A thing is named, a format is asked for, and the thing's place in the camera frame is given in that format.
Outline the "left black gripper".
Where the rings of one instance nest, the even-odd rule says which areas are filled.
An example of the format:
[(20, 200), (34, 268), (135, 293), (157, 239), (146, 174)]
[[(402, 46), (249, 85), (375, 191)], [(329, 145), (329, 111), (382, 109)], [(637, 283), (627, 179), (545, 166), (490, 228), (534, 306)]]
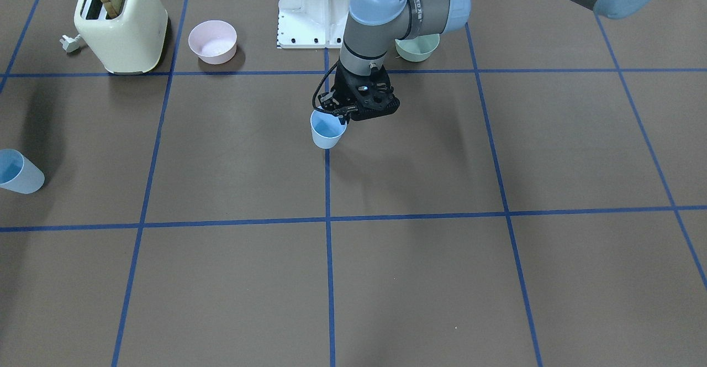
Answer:
[(387, 72), (384, 66), (371, 66), (368, 75), (357, 75), (346, 69), (343, 63), (339, 62), (334, 77), (332, 92), (320, 94), (320, 108), (324, 112), (338, 118), (339, 123), (348, 124), (351, 118), (352, 99), (350, 87), (355, 84), (366, 84), (387, 80)]

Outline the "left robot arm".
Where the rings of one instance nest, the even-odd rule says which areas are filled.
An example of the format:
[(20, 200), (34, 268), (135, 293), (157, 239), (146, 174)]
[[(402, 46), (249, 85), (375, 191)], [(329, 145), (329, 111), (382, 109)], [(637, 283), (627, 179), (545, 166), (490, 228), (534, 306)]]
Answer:
[[(651, 0), (569, 0), (608, 19), (623, 19)], [(400, 101), (384, 67), (396, 40), (462, 29), (472, 0), (350, 0), (339, 58), (329, 69), (334, 83), (315, 91), (313, 110), (341, 123), (391, 115)]]

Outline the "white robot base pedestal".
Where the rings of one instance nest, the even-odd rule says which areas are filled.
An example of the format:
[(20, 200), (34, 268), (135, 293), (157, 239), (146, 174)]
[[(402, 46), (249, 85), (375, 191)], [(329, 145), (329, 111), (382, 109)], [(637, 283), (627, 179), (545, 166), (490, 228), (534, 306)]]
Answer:
[(339, 49), (350, 0), (279, 0), (276, 45), (283, 49)]

